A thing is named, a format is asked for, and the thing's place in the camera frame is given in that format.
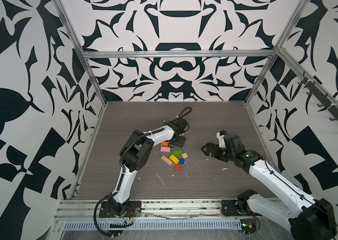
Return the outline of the natural wood block front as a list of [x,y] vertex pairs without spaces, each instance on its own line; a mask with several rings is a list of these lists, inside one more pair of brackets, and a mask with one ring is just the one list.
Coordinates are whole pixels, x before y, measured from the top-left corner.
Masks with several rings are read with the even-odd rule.
[[161,159],[162,159],[166,164],[168,164],[169,166],[171,166],[171,165],[173,164],[173,162],[172,162],[169,158],[167,158],[166,156],[164,156],[164,155],[161,156]]

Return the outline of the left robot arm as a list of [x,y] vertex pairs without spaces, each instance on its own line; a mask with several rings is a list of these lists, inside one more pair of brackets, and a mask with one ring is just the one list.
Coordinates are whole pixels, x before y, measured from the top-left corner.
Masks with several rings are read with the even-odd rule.
[[188,122],[181,117],[164,122],[155,130],[141,132],[135,130],[120,151],[120,175],[109,200],[111,208],[122,215],[127,209],[131,187],[139,170],[147,163],[152,148],[162,142],[183,147],[186,138],[183,134],[189,129]]

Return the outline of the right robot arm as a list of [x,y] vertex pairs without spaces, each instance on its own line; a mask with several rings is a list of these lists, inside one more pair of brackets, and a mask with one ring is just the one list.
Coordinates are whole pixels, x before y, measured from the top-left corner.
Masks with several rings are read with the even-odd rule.
[[201,150],[207,157],[233,162],[271,190],[283,206],[266,200],[253,190],[238,196],[237,210],[260,214],[291,233],[296,240],[332,240],[338,235],[334,210],[326,199],[316,199],[293,185],[254,150],[246,150],[241,138],[227,131],[217,133],[218,144]]

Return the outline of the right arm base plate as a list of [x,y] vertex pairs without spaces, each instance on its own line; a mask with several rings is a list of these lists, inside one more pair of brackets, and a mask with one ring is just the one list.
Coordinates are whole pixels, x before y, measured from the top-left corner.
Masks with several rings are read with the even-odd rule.
[[221,213],[225,217],[261,216],[261,214],[255,213],[249,208],[248,201],[245,199],[222,200],[221,205]]

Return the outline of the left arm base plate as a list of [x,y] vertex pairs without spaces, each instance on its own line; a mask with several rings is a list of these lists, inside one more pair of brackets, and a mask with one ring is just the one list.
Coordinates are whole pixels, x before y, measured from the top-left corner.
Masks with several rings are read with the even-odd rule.
[[141,213],[141,201],[126,201],[120,205],[117,202],[102,202],[100,207],[100,218],[124,217],[132,218]]

